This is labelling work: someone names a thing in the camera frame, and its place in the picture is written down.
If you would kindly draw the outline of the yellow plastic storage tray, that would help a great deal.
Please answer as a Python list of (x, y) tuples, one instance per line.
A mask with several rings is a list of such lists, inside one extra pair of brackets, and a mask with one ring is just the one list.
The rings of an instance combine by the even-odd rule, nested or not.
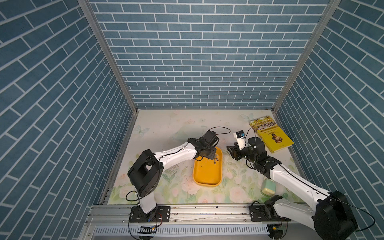
[(195, 160), (193, 170), (193, 180), (196, 184), (204, 187), (217, 187), (223, 179), (223, 152), (216, 147), (216, 154), (220, 161), (216, 164), (213, 160), (201, 157)]

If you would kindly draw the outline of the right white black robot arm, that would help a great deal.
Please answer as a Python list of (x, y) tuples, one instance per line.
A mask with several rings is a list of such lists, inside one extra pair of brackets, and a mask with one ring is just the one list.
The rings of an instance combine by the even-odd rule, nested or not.
[(235, 133), (236, 142), (227, 150), (236, 161), (245, 159), (252, 169), (281, 184), (305, 202), (291, 203), (274, 195), (264, 203), (268, 220), (290, 219), (313, 229), (323, 240), (345, 240), (358, 229), (351, 205), (339, 191), (329, 192), (294, 172), (279, 160), (268, 156), (260, 138), (246, 140), (243, 132)]

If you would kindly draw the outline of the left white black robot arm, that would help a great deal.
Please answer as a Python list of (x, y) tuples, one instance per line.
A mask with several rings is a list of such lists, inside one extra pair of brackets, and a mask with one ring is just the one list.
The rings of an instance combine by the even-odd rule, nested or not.
[(157, 208), (154, 190), (163, 171), (198, 157), (214, 160), (219, 141), (216, 132), (208, 130), (202, 137), (189, 138), (185, 143), (170, 150), (156, 153), (149, 149), (143, 151), (127, 173), (139, 197), (141, 211), (148, 215)]

